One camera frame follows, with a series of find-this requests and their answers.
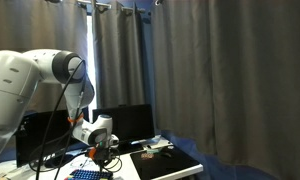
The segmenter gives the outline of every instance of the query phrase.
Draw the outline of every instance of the monitor screen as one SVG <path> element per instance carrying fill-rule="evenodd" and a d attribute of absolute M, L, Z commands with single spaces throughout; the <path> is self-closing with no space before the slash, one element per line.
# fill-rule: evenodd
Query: monitor screen
<path fill-rule="evenodd" d="M 52 112 L 32 112 L 25 115 L 22 119 L 22 122 L 15 133 L 17 167 L 39 159 L 41 149 L 38 147 L 42 143 L 51 114 Z M 69 132 L 70 123 L 67 118 L 67 110 L 55 112 L 46 142 L 58 139 Z M 67 138 L 68 136 L 66 135 L 65 138 L 46 144 L 44 156 L 63 150 L 66 146 Z M 71 138 L 70 145 L 76 143 L 79 143 L 79 141 Z"/>
<path fill-rule="evenodd" d="M 112 134 L 119 138 L 119 144 L 131 143 L 155 136 L 150 104 L 95 109 L 92 112 L 94 121 L 101 114 L 112 117 Z"/>

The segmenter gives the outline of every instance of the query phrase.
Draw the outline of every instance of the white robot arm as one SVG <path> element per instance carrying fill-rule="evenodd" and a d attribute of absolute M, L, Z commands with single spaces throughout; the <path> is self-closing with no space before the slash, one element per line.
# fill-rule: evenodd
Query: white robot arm
<path fill-rule="evenodd" d="M 77 54 L 51 49 L 0 51 L 0 153 L 19 126 L 38 83 L 64 87 L 69 79 L 64 94 L 69 119 L 78 120 L 73 137 L 91 146 L 100 141 L 104 148 L 112 145 L 111 117 L 99 117 L 93 125 L 83 121 L 83 117 L 75 117 L 94 97 L 85 66 Z"/>

